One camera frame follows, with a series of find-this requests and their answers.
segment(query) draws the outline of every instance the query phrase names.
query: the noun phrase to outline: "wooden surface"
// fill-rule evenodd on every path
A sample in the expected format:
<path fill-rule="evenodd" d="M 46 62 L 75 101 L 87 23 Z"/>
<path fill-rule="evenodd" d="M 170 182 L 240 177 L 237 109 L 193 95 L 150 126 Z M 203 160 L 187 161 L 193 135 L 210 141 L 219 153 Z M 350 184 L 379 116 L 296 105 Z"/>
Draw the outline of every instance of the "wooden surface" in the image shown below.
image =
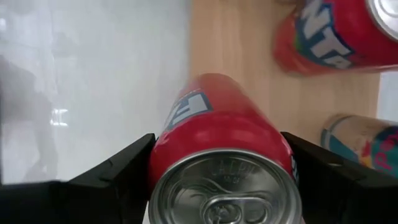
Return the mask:
<path fill-rule="evenodd" d="M 318 143 L 335 113 L 375 117 L 379 74 L 295 78 L 273 61 L 273 31 L 293 6 L 273 0 L 193 0 L 191 74 L 224 73 L 281 131 Z"/>

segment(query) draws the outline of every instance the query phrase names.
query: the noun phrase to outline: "red soda can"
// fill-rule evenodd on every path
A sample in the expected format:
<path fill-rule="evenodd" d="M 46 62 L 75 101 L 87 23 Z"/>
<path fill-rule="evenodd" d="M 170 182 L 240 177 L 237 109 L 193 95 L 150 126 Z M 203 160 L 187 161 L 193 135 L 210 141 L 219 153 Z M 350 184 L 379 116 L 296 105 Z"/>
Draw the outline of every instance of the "red soda can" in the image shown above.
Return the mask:
<path fill-rule="evenodd" d="M 396 0 L 307 0 L 279 26 L 274 58 L 301 75 L 397 68 Z"/>
<path fill-rule="evenodd" d="M 149 159 L 155 223 L 300 223 L 292 150 L 237 83 L 182 91 Z"/>

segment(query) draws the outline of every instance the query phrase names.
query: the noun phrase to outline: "soda can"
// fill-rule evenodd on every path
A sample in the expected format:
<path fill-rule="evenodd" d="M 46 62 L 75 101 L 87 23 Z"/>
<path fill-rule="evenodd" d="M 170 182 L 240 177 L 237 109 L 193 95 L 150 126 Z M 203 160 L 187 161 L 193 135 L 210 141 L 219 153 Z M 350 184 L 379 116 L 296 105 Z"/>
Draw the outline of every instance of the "soda can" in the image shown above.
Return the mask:
<path fill-rule="evenodd" d="M 156 223 L 300 223 L 292 150 L 230 77 L 182 91 L 149 159 Z"/>
<path fill-rule="evenodd" d="M 338 114 L 324 125 L 321 146 L 368 168 L 398 177 L 398 125 Z"/>
<path fill-rule="evenodd" d="M 396 0 L 307 0 L 279 26 L 274 58 L 294 75 L 397 68 Z"/>

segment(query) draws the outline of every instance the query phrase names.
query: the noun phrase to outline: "can label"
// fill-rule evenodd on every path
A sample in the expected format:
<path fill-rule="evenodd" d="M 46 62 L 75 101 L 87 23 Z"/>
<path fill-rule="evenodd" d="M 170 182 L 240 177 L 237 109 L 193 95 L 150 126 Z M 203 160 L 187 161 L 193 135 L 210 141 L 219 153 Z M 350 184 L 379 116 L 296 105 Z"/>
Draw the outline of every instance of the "can label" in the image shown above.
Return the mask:
<path fill-rule="evenodd" d="M 204 92 L 200 90 L 191 91 L 174 104 L 166 120 L 165 131 L 173 129 L 178 123 L 187 118 L 212 110 L 213 107 Z"/>
<path fill-rule="evenodd" d="M 336 117 L 325 125 L 321 145 L 346 159 L 398 177 L 398 126 L 360 116 Z"/>
<path fill-rule="evenodd" d="M 353 66 L 354 50 L 336 31 L 332 2 L 307 1 L 295 20 L 295 30 L 296 51 L 313 63 L 335 69 Z"/>

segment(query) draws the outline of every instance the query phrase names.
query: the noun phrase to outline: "fanta logo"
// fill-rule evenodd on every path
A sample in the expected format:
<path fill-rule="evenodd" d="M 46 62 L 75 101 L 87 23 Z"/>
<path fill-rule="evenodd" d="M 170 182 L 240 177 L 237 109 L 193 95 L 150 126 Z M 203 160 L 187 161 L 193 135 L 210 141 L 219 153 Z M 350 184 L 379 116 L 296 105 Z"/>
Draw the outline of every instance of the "fanta logo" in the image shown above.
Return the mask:
<path fill-rule="evenodd" d="M 376 169 L 398 177 L 398 127 L 392 126 L 379 133 L 371 154 Z"/>
<path fill-rule="evenodd" d="M 302 10 L 295 23 L 296 49 L 306 58 L 324 66 L 346 69 L 352 63 L 348 56 L 353 53 L 334 28 L 331 4 L 312 0 Z"/>
<path fill-rule="evenodd" d="M 193 93 L 183 96 L 175 104 L 166 120 L 165 130 L 172 129 L 176 124 L 189 117 L 211 110 L 213 110 L 213 108 L 207 96 L 203 92 L 194 91 Z"/>

